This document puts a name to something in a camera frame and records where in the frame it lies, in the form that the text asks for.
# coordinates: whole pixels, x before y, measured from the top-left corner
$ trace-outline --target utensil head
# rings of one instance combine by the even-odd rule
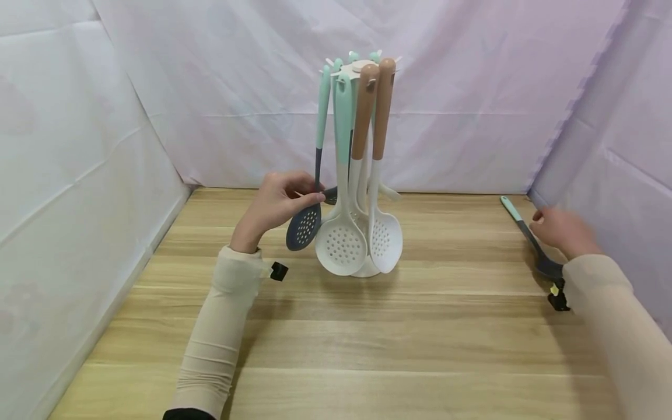
[[[389,273],[401,258],[404,246],[401,225],[393,215],[377,211],[370,231],[371,259],[381,273]]]
[[[562,264],[551,260],[546,255],[539,256],[537,258],[537,264],[535,265],[536,270],[543,274],[544,276],[551,278],[553,280],[562,279]]]
[[[369,231],[369,216],[366,213],[360,212],[359,210],[352,211],[350,210],[350,218],[357,225],[358,228],[364,232]]]
[[[319,204],[306,207],[290,220],[285,242],[290,251],[307,247],[317,235],[322,223],[322,208]]]
[[[335,206],[338,199],[338,188],[333,187],[324,191],[325,203],[330,206]]]
[[[322,225],[315,241],[317,259],[336,276],[352,276],[366,261],[366,238],[346,215]]]

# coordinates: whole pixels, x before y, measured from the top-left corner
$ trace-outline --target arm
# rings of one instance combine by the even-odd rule
[[[236,369],[247,313],[261,283],[260,263],[260,251],[245,254],[225,247],[219,253],[210,293],[184,353],[173,409],[198,409],[212,419],[221,416]],[[171,418],[168,415],[174,413],[169,412],[164,418],[168,420]]]
[[[627,419],[672,415],[672,344],[616,262],[583,255],[565,265],[565,294],[600,345]]]
[[[271,173],[219,253],[210,292],[184,353],[172,408],[164,420],[216,420],[228,399],[243,329],[261,285],[263,234],[325,200],[305,172]]]

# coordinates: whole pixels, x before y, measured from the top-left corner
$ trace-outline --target utensil handle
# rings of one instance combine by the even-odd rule
[[[325,143],[325,129],[327,127],[327,112],[329,111],[329,90],[331,89],[331,67],[325,65],[322,68],[320,80],[320,94],[317,102],[317,134],[315,145],[321,149]]]
[[[336,58],[334,60],[334,65],[331,69],[331,72],[336,73],[337,71],[341,71],[341,67],[343,67],[343,60],[341,60],[340,58]]]
[[[511,200],[509,200],[509,198],[507,196],[501,196],[499,198],[499,201],[502,202],[502,204],[504,205],[504,208],[509,212],[511,217],[513,217],[513,219],[515,220],[515,223],[518,225],[518,229],[520,229],[520,231],[523,233],[523,235],[525,235],[525,238],[527,238],[527,240],[530,242],[530,244],[532,244],[532,246],[534,247],[534,250],[537,251],[537,256],[539,258],[541,258],[542,256],[546,256],[546,253],[541,248],[541,246],[539,245],[539,242],[537,242],[537,239],[534,237],[532,232],[530,232],[530,228],[528,228],[527,224],[525,223],[523,218],[520,216],[520,213],[518,212],[518,210],[515,209],[515,206],[513,205]]]
[[[364,157],[366,136],[369,134],[371,113],[376,101],[376,85],[379,74],[378,66],[374,64],[367,64],[360,72],[357,116],[355,117],[355,133],[352,140],[352,159],[356,161],[361,161]]]
[[[515,207],[513,206],[513,203],[511,202],[511,200],[509,200],[509,198],[507,196],[501,196],[499,198],[499,201],[502,202],[502,204],[504,205],[504,208],[509,212],[511,217],[513,217],[513,219],[516,222],[519,222],[519,221],[523,220],[523,218],[520,216],[520,213],[518,212],[518,210],[515,209]]]
[[[371,54],[369,54],[369,60],[376,64],[380,63],[380,54],[378,54],[378,51],[373,51]]]
[[[320,168],[322,167],[322,149],[315,149],[315,191],[320,190]]]
[[[539,242],[537,242],[537,239],[532,232],[530,232],[530,228],[528,228],[527,224],[522,220],[517,220],[516,224],[518,225],[518,229],[525,235],[525,238],[528,239],[528,242],[534,247],[534,250],[537,251],[537,258],[548,258],[541,248],[541,245],[539,245]]]
[[[374,160],[382,159],[387,136],[387,122],[392,105],[392,87],[396,63],[391,58],[383,58],[378,65],[378,94],[376,96],[376,116],[374,118]]]
[[[352,84],[350,76],[341,73],[334,80],[334,129],[336,159],[342,165],[350,162],[350,130],[352,129]]]

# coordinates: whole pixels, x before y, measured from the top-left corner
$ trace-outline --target kitchen utensil set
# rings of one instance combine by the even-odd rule
[[[379,190],[392,200],[401,198],[380,180],[396,72],[396,61],[381,59],[380,54],[380,51],[373,52],[369,59],[360,59],[351,51],[346,65],[339,58],[333,62],[327,59],[329,65],[322,69],[319,95],[315,178],[319,185],[330,79],[337,187],[328,189],[325,195],[326,203],[334,207],[321,217],[319,206],[311,206],[297,214],[287,230],[287,248],[298,251],[314,239],[318,260],[337,276],[364,278],[389,273],[399,261],[403,248],[398,220],[378,208]],[[372,161],[368,156],[370,126]]]

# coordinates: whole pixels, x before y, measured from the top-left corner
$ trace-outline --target hand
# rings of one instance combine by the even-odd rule
[[[572,260],[586,254],[602,254],[593,232],[578,214],[559,208],[543,207],[532,217],[530,230],[543,243],[560,249]]]
[[[320,185],[320,189],[323,191],[324,186]],[[229,247],[241,253],[255,253],[267,230],[323,201],[325,195],[315,191],[315,178],[307,172],[267,173],[257,196],[236,225]]]

